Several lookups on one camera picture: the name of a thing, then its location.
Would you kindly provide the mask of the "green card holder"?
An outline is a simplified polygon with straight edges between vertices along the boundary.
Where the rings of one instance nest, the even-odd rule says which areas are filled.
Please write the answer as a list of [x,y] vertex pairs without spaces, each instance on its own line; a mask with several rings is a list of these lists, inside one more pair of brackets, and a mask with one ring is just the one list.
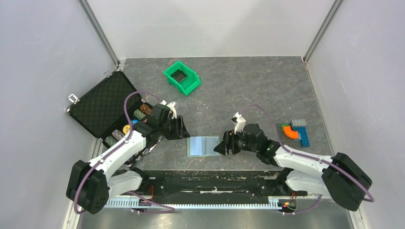
[[214,157],[221,154],[214,151],[219,145],[220,137],[212,136],[191,136],[187,139],[187,157]]

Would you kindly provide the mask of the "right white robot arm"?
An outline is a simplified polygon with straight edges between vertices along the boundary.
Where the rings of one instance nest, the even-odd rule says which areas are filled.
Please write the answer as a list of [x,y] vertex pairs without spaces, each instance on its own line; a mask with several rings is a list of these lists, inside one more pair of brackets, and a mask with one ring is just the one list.
[[320,194],[350,211],[359,209],[373,183],[348,155],[320,156],[293,149],[267,138],[258,124],[248,124],[242,131],[226,131],[214,151],[224,156],[253,152],[264,164],[283,168],[284,176],[276,181],[280,194]]

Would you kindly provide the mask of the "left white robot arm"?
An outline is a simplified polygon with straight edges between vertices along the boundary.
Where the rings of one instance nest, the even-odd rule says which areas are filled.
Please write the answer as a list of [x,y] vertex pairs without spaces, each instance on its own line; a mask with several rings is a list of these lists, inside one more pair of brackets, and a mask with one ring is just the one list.
[[136,169],[116,171],[126,162],[137,162],[149,153],[162,138],[178,140],[189,138],[177,103],[162,101],[152,108],[147,121],[136,123],[124,137],[103,154],[88,162],[78,160],[72,167],[66,197],[74,207],[96,214],[106,203],[129,191],[145,194],[150,181]]

